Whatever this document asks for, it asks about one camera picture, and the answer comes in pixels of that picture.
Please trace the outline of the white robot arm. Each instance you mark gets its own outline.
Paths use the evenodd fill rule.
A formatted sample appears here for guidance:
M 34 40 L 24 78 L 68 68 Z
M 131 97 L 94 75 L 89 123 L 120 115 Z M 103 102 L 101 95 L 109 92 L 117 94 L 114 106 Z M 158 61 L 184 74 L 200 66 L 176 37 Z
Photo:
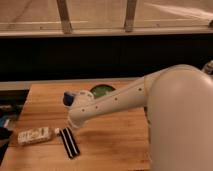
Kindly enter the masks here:
M 145 107 L 150 171 L 213 171 L 213 60 L 202 69 L 175 65 L 143 76 L 68 112 L 77 129 L 97 116 Z

